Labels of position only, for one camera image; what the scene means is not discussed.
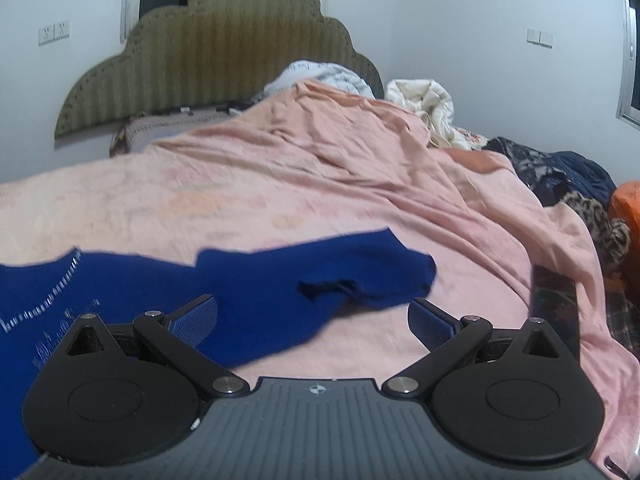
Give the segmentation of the white wall switch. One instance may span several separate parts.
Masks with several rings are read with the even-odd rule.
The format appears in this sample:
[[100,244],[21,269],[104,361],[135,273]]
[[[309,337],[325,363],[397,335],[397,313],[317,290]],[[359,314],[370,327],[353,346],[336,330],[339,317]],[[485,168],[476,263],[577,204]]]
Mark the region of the white wall switch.
[[541,30],[529,28],[526,32],[526,41],[535,46],[552,49],[554,37],[551,32],[542,32]]

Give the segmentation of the right side window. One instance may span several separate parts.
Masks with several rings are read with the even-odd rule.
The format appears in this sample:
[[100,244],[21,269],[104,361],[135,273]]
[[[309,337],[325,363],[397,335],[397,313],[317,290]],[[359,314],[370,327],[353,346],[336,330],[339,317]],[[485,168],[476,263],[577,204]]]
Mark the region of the right side window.
[[618,117],[639,127],[639,0],[622,0],[624,54]]

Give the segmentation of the dark patterned clothes pile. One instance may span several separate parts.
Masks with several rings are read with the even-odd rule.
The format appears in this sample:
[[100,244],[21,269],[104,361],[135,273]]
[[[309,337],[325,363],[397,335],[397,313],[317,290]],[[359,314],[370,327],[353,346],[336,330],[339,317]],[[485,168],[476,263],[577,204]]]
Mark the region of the dark patterned clothes pile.
[[597,162],[571,151],[546,153],[501,136],[484,151],[506,156],[518,177],[545,206],[553,206],[569,192],[578,192],[608,208],[616,184]]

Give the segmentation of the cream crumpled comforter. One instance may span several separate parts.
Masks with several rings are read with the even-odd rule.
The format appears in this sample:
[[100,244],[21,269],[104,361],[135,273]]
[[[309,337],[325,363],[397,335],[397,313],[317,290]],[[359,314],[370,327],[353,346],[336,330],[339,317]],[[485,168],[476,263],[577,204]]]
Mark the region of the cream crumpled comforter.
[[424,123],[430,133],[429,146],[463,151],[477,148],[470,134],[454,126],[454,101],[434,79],[393,79],[386,84],[385,99]]

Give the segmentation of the leopard print garment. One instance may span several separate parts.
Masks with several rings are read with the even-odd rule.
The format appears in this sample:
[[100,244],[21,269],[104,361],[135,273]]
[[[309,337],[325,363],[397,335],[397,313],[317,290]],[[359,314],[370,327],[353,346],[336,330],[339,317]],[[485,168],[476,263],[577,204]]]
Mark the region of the leopard print garment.
[[626,259],[630,227],[620,218],[611,219],[601,203],[579,192],[565,193],[560,202],[572,208],[585,223],[604,275],[617,271]]

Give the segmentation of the blue knit sweater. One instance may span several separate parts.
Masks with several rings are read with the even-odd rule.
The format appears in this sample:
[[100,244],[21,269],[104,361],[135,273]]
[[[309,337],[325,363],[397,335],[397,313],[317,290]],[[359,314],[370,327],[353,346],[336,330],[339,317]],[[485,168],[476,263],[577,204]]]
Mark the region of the blue knit sweater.
[[212,296],[216,322],[198,350],[233,368],[304,344],[344,304],[385,309],[431,291],[436,264],[387,230],[265,252],[204,249],[192,266],[73,249],[61,258],[1,270],[1,474],[36,460],[22,404],[75,318],[128,323]]

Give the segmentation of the beige patterned pillow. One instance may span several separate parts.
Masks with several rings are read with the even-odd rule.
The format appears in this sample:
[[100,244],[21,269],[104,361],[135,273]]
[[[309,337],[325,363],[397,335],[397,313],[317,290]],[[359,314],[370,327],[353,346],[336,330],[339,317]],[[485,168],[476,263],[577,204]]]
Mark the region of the beige patterned pillow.
[[128,119],[112,137],[110,156],[139,153],[149,144],[193,129],[218,125],[243,113],[237,107],[209,107]]

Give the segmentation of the pink bed blanket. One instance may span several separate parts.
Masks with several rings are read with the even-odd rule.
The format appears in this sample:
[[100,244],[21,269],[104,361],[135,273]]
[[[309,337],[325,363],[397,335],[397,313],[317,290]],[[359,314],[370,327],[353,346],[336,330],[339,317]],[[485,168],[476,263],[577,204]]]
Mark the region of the pink bed blanket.
[[434,258],[434,304],[502,327],[524,321],[541,264],[576,284],[580,362],[605,405],[594,460],[637,470],[639,363],[608,331],[585,223],[541,205],[504,156],[430,148],[430,136],[408,110],[300,82],[140,153],[2,185],[1,259],[40,263],[77,247],[190,264],[204,248],[390,229]]

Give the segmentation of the plaid fabric at bedside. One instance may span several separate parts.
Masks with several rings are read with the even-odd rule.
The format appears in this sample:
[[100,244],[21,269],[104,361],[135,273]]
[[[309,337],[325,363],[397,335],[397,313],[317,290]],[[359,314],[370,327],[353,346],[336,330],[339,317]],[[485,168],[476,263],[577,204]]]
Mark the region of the plaid fabric at bedside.
[[[639,309],[621,290],[607,290],[605,311],[611,336],[639,359]],[[577,292],[570,278],[544,266],[534,266],[529,313],[547,321],[579,358]]]

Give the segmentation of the white wall socket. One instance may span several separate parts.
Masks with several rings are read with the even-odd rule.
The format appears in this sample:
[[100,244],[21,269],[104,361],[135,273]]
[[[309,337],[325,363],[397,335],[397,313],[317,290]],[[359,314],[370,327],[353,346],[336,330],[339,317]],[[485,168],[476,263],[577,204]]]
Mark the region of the white wall socket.
[[38,29],[38,44],[44,46],[50,42],[66,39],[70,36],[70,21],[57,22]]

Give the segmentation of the orange cloth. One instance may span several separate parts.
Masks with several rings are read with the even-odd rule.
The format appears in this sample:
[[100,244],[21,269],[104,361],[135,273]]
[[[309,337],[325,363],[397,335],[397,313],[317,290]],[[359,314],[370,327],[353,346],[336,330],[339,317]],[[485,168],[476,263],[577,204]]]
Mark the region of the orange cloth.
[[622,219],[630,229],[631,244],[639,244],[640,231],[640,181],[621,184],[612,195],[608,215]]

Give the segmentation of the olive green padded headboard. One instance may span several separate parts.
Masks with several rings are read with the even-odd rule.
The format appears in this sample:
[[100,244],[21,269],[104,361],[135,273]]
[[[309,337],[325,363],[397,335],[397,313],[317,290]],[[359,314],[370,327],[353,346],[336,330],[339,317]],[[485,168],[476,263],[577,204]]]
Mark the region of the olive green padded headboard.
[[247,100],[298,60],[340,64],[384,94],[375,65],[320,0],[188,0],[137,22],[70,89],[55,139],[140,113]]

